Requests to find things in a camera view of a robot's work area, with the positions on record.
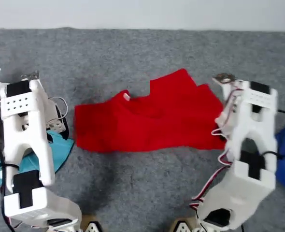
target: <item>red fabric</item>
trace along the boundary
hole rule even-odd
[[[148,96],[126,99],[125,94],[75,107],[78,147],[98,152],[224,147],[210,134],[222,104],[208,85],[197,87],[185,69],[152,80]]]

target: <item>gray carpet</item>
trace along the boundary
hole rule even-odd
[[[285,33],[0,30],[0,67],[5,82],[40,70],[48,95],[68,101],[71,129],[75,105],[104,101],[125,88],[148,94],[149,80],[179,68],[219,97],[211,81],[217,73],[271,85],[285,110]],[[277,127],[284,121],[279,117]],[[104,155],[74,147],[51,189],[96,214],[106,231],[167,232],[177,217],[194,215],[187,204],[219,167],[219,152],[179,147]],[[277,185],[245,229],[285,232],[285,188]],[[6,231],[0,214],[0,232]]]

